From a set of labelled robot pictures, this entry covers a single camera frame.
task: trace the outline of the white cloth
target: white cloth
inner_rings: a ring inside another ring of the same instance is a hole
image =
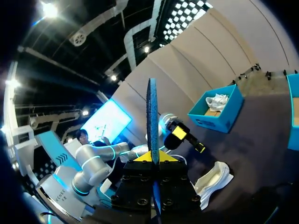
[[[216,112],[216,111],[222,112],[227,102],[228,102],[227,95],[216,94],[215,97],[206,98],[206,104],[210,107],[211,112]]]
[[[200,196],[200,208],[205,209],[209,204],[210,196],[216,190],[225,187],[232,179],[228,165],[224,162],[215,162],[215,166],[194,185],[196,193]]]

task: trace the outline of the ceiling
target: ceiling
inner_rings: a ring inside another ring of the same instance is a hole
[[[56,18],[43,18],[43,5],[37,2],[32,26],[18,48],[16,79],[21,88],[16,89],[15,106],[18,125],[29,123],[29,118],[47,114],[60,114],[88,109],[90,115],[102,105],[97,91],[113,95],[131,72],[128,59],[113,70],[107,70],[126,54],[125,34],[136,25],[150,19],[155,0],[128,0],[122,14],[107,20],[91,32],[80,46],[70,38],[84,25],[100,14],[126,0],[44,0],[57,7]],[[133,35],[135,59],[138,65],[147,53],[164,42],[163,26],[171,0],[163,0],[155,31],[156,40],[149,42],[150,28]],[[117,76],[112,81],[111,75]],[[62,137],[71,126],[84,123],[87,117],[59,124],[56,133]],[[50,124],[39,126],[35,134],[50,130]]]

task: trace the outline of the person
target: person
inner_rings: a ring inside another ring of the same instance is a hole
[[[89,140],[88,140],[88,133],[85,129],[78,130],[77,133],[76,133],[76,137],[82,145],[90,144],[90,145],[94,145],[96,147],[110,146],[111,145],[109,139],[104,137],[104,136],[102,137],[102,140],[104,142],[96,141],[94,143],[90,143]]]

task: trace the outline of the monitor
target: monitor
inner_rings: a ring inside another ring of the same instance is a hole
[[[131,122],[131,118],[112,100],[108,100],[82,126],[90,142],[101,141],[102,136],[112,143]]]

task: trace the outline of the open box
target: open box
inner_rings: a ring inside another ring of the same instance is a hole
[[[288,148],[299,151],[299,74],[288,75],[292,119]]]
[[[215,97],[216,93],[228,95],[228,102],[222,112],[210,112],[210,108],[206,104],[206,98]],[[228,133],[235,122],[243,101],[244,98],[237,85],[209,90],[202,95],[189,111],[188,116],[198,126]]]

